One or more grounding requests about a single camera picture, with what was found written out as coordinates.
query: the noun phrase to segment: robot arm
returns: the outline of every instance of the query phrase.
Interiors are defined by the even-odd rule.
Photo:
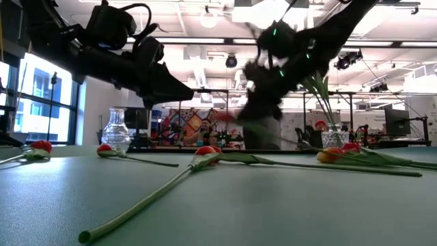
[[[246,65],[244,73],[255,84],[239,120],[254,120],[272,115],[281,99],[306,77],[328,72],[329,62],[346,43],[355,27],[379,0],[352,0],[348,6],[318,27],[295,32],[279,21],[267,28],[257,40],[258,49],[268,51],[269,61],[275,56],[288,58],[282,67],[267,69],[257,62]]]
[[[150,24],[135,35],[137,26],[126,12],[129,8],[149,7],[138,3],[117,9],[102,1],[94,8],[89,23],[67,26],[55,10],[54,0],[20,0],[27,15],[32,48],[40,57],[70,71],[73,79],[83,83],[86,76],[126,88],[142,97],[147,108],[156,103],[191,100],[194,92],[173,77],[165,63],[164,45],[148,36],[157,24]],[[128,36],[135,38],[134,49],[121,55]]]

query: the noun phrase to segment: clear vase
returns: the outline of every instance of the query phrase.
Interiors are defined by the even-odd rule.
[[[111,117],[102,133],[102,144],[109,144],[112,148],[129,149],[130,137],[128,127],[124,123],[124,108],[111,107]]]
[[[338,147],[342,148],[349,142],[349,133],[338,131],[341,126],[336,125],[336,129],[333,129],[331,124],[328,124],[329,131],[322,133],[323,148]]]

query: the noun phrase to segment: green table surface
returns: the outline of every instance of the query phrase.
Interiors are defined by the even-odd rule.
[[[0,245],[78,245],[80,231],[131,207],[193,157],[133,155],[181,165],[170,168],[64,150],[55,149],[62,157],[49,162],[0,167]],[[437,157],[437,148],[384,152],[428,162]],[[316,163],[309,155],[260,156]],[[435,246],[437,172],[420,172],[422,178],[410,178],[220,165],[184,179],[94,245]]]

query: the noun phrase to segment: computer monitor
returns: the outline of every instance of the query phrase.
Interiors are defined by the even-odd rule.
[[[127,107],[124,112],[124,123],[129,129],[147,130],[149,127],[149,112],[145,108]]]
[[[405,110],[384,109],[387,135],[411,134],[410,113]]]

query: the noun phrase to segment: window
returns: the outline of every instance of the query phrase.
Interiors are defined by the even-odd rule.
[[[74,144],[79,85],[72,81],[71,74],[31,54],[26,54],[19,68],[12,70],[0,64],[0,70],[2,81],[9,82],[7,105],[16,107],[9,127],[16,133],[27,133],[28,143],[43,139]],[[4,105],[4,101],[5,96],[0,96],[0,103]]]

